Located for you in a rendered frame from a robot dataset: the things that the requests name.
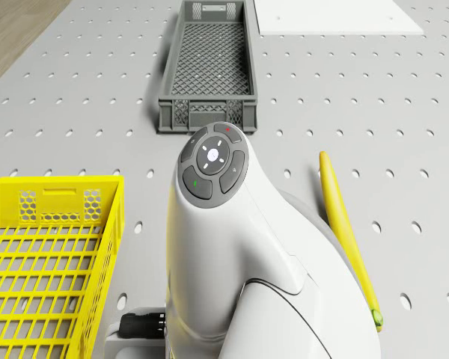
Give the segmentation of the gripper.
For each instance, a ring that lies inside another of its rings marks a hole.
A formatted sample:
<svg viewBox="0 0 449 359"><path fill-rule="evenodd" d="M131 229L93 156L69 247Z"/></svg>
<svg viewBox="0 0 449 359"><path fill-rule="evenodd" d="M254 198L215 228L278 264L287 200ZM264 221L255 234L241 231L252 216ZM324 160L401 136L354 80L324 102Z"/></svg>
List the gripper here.
<svg viewBox="0 0 449 359"><path fill-rule="evenodd" d="M165 308L136 308L110 325L105 359L165 359Z"/></svg>

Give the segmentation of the banana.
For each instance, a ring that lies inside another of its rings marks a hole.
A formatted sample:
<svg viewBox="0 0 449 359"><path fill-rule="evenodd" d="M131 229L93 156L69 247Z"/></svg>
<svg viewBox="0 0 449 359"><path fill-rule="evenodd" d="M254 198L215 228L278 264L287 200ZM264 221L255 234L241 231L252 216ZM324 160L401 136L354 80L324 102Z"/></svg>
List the banana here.
<svg viewBox="0 0 449 359"><path fill-rule="evenodd" d="M354 232L349 221L349 216L340 192L337 177L332 167L329 155L325 151L320 152L320 181L323 199L330 228L335 234L340 246L343 248L352 269L363 289L364 297L370 308L376 330L382 330L384 319L379 308L379 302L374 292L373 285L364 265Z"/></svg>

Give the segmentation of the yellow basket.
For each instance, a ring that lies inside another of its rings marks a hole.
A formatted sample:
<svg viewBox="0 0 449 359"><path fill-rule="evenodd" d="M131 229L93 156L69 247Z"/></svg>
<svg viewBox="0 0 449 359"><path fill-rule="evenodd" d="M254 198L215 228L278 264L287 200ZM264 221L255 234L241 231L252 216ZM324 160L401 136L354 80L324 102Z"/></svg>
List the yellow basket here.
<svg viewBox="0 0 449 359"><path fill-rule="evenodd" d="M120 176L0 178L0 359L90 359L123 234Z"/></svg>

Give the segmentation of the dark grey basket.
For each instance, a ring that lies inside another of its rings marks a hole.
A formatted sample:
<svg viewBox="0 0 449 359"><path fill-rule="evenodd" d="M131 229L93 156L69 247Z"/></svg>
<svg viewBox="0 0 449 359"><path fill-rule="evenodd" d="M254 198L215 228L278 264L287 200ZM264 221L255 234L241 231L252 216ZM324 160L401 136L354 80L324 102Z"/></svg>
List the dark grey basket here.
<svg viewBox="0 0 449 359"><path fill-rule="evenodd" d="M195 132L216 121L257 131L245 0L183 0L158 102L160 132Z"/></svg>

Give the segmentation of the white board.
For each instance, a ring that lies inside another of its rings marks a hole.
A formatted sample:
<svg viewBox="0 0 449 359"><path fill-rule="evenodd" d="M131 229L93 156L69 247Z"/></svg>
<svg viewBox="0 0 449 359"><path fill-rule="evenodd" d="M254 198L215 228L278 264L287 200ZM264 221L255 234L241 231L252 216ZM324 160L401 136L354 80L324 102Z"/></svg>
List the white board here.
<svg viewBox="0 0 449 359"><path fill-rule="evenodd" d="M422 35L393 0L254 0L262 35Z"/></svg>

